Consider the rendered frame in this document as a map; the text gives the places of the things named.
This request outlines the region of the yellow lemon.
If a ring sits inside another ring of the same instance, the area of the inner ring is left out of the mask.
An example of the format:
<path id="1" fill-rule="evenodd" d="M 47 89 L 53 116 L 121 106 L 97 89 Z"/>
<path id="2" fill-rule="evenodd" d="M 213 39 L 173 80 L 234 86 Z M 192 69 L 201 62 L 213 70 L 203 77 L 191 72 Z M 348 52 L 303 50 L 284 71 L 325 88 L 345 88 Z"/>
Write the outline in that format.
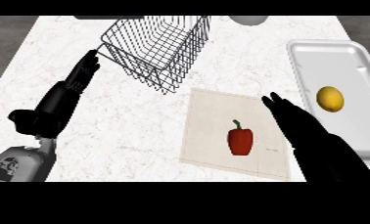
<path id="1" fill-rule="evenodd" d="M 342 109 L 343 96 L 336 87 L 325 86 L 318 90 L 316 103 L 327 112 L 337 112 Z"/>

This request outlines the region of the beige placemat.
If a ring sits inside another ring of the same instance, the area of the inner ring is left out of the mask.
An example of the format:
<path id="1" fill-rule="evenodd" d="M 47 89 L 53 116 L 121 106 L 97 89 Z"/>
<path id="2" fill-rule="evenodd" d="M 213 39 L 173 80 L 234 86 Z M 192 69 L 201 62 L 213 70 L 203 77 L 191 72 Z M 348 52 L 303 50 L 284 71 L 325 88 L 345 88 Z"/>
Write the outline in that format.
<path id="1" fill-rule="evenodd" d="M 235 156 L 228 132 L 251 130 L 247 156 Z M 180 161 L 247 175 L 288 180 L 285 140 L 262 100 L 192 89 L 183 132 Z"/>

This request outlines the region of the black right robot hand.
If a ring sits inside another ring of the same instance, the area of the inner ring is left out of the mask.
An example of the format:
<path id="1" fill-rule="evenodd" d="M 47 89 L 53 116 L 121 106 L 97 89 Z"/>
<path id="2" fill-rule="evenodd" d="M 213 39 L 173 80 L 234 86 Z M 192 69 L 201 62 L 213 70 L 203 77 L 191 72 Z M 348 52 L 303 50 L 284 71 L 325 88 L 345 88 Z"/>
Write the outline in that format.
<path id="1" fill-rule="evenodd" d="M 293 148 L 308 182 L 370 183 L 370 168 L 345 140 L 324 128 L 315 116 L 275 92 L 262 97 L 277 126 Z"/>

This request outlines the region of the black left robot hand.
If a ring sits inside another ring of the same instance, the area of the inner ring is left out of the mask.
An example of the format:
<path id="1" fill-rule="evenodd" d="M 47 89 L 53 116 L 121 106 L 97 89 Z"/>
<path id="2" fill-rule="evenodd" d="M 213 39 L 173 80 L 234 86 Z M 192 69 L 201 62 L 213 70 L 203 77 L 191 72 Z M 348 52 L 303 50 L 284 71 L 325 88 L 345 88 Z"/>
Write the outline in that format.
<path id="1" fill-rule="evenodd" d="M 13 110 L 9 119 L 20 134 L 55 138 L 62 132 L 83 92 L 99 69 L 96 50 L 89 50 L 65 80 L 57 81 L 44 94 L 34 110 Z"/>

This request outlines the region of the pale grey round object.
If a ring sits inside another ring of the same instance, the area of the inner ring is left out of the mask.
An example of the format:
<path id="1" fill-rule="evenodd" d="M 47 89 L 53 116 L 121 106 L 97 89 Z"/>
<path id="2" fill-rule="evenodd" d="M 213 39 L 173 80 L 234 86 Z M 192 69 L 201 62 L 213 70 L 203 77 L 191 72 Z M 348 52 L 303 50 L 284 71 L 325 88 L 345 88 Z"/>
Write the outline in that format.
<path id="1" fill-rule="evenodd" d="M 229 17 L 241 25 L 259 25 L 268 19 L 266 16 L 231 16 Z"/>

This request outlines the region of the red bell pepper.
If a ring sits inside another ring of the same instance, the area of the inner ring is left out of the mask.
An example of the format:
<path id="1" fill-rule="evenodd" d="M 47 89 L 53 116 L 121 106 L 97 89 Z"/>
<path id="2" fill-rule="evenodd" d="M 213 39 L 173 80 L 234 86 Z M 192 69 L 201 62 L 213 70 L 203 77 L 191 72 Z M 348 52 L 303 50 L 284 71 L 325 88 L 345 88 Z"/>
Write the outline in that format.
<path id="1" fill-rule="evenodd" d="M 235 128 L 228 131 L 226 144 L 234 156 L 247 156 L 253 147 L 253 132 L 241 127 L 237 119 L 232 120 Z"/>

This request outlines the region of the white tray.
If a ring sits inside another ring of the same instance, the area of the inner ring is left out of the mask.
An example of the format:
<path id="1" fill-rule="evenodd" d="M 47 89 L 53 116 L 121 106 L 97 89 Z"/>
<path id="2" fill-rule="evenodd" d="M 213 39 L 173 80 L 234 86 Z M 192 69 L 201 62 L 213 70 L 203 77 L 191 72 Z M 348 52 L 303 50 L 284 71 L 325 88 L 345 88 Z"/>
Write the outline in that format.
<path id="1" fill-rule="evenodd" d="M 339 135 L 362 159 L 370 159 L 370 54 L 349 40 L 290 40 L 287 43 L 305 110 Z M 334 87 L 343 107 L 327 112 L 316 103 L 322 87 Z"/>

